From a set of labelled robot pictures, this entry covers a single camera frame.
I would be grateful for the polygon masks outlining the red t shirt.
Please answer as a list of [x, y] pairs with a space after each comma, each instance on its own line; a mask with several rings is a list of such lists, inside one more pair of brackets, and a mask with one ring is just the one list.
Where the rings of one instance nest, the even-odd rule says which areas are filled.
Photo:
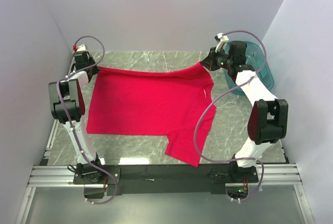
[[196, 167], [216, 112], [211, 106], [213, 86], [201, 64], [172, 72], [101, 67], [86, 130], [166, 136], [165, 153]]

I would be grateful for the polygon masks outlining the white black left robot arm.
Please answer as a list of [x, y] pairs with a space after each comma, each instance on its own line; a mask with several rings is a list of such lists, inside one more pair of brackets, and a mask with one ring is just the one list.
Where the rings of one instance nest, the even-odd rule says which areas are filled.
[[104, 179], [104, 170], [100, 165], [97, 152], [89, 141], [86, 126], [83, 120], [85, 104], [81, 88], [88, 84], [92, 77], [99, 72], [91, 54], [81, 46], [73, 54], [70, 79], [59, 84], [48, 84], [50, 111], [54, 119], [58, 120], [68, 132], [74, 146], [77, 165], [68, 165], [67, 168], [74, 173], [74, 181], [77, 183], [97, 184]]

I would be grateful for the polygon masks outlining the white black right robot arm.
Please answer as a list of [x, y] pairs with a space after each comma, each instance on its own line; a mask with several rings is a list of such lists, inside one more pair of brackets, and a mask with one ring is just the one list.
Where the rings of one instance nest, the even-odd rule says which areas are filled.
[[201, 65], [210, 71], [221, 68], [241, 89], [252, 105], [247, 124], [248, 138], [229, 162], [228, 175], [232, 181], [242, 182], [252, 176], [262, 154], [286, 136], [288, 103], [278, 99], [263, 84], [255, 67], [246, 57], [243, 41], [219, 43], [212, 47]]

